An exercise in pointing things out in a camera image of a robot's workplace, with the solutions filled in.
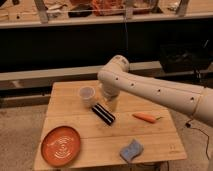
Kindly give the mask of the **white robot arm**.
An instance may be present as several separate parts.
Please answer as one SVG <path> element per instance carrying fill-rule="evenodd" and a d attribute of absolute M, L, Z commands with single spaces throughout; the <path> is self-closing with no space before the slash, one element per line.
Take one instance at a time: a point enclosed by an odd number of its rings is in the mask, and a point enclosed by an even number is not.
<path fill-rule="evenodd" d="M 125 91 L 168 107 L 213 127 L 213 89 L 129 73 L 129 61 L 115 55 L 98 72 L 103 95 L 110 99 Z"/>

